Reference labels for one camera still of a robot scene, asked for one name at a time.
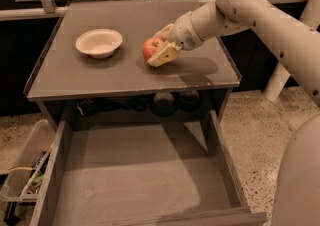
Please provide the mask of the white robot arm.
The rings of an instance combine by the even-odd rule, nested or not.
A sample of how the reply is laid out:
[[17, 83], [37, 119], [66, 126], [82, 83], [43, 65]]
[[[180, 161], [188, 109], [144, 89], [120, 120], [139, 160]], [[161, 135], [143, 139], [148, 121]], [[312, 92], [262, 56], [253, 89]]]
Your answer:
[[[268, 0], [214, 0], [187, 12], [155, 34], [163, 44], [148, 64], [159, 67], [240, 26], [252, 29], [320, 105], [320, 33]], [[302, 124], [284, 151], [271, 226], [320, 226], [320, 116]]]

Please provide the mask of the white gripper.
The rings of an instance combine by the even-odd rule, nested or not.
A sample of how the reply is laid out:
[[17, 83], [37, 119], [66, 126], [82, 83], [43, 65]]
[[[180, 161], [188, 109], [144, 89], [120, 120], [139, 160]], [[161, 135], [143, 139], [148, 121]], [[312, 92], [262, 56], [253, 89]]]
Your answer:
[[168, 24], [154, 35], [154, 38], [165, 42], [158, 46], [156, 52], [148, 59], [150, 66], [162, 66], [176, 59], [181, 49], [191, 51], [203, 44], [193, 28], [191, 16], [191, 11], [185, 13], [174, 24]]

